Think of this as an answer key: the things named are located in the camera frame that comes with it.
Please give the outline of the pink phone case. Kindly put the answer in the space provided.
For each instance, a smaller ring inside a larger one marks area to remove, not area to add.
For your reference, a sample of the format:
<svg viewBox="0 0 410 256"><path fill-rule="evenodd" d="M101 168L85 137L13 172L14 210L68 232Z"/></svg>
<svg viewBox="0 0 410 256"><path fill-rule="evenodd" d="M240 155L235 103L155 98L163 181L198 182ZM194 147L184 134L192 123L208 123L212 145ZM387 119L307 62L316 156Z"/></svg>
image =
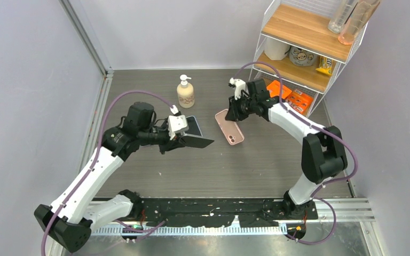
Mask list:
<svg viewBox="0 0 410 256"><path fill-rule="evenodd" d="M228 109L223 109L215 115L215 120L222 131L226 141L234 146L236 144L242 143L245 139L242 134L238 124L234 121L227 121L225 119L228 114Z"/></svg>

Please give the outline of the black smartphone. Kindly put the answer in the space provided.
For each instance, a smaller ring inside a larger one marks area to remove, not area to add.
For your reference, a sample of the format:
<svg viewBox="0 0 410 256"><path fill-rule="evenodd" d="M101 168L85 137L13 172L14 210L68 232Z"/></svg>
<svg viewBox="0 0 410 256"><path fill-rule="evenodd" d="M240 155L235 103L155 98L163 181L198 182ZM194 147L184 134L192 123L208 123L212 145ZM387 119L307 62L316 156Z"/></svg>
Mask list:
<svg viewBox="0 0 410 256"><path fill-rule="evenodd" d="M193 134L184 134L179 141L185 147L191 148L200 148L203 149L214 142L212 139L204 138L203 136L193 135Z"/></svg>

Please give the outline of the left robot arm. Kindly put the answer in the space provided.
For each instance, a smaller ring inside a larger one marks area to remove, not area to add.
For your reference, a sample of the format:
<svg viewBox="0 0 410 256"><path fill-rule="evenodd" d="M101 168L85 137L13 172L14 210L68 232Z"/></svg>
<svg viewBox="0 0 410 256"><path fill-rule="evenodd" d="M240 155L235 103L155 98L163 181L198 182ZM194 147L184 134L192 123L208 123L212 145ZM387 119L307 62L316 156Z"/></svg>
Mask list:
<svg viewBox="0 0 410 256"><path fill-rule="evenodd" d="M43 255L47 238L74 253L85 245L94 231L109 222L122 217L135 221L141 217L140 197L128 190L93 208L89 204L105 181L141 145L158 145L163 153L179 145L179 136L188 130L188 123L175 106L171 112L161 126L155 126L154 107L136 102L117 126L103 133L90 161L68 188L50 205L41 204L34 212L44 231Z"/></svg>

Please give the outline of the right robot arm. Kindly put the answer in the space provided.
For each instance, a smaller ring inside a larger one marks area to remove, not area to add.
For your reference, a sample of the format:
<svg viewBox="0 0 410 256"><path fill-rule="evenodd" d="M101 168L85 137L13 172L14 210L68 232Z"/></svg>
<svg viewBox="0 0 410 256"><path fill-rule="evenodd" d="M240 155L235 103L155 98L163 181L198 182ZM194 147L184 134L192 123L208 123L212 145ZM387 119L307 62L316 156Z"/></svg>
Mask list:
<svg viewBox="0 0 410 256"><path fill-rule="evenodd" d="M295 111L279 96L272 97L262 79L245 82L231 78L227 121L239 122L256 114L290 134L302 146L302 175L281 203L283 214L297 219L311 205L319 186L339 175L348 166L342 135L335 126L325 127Z"/></svg>

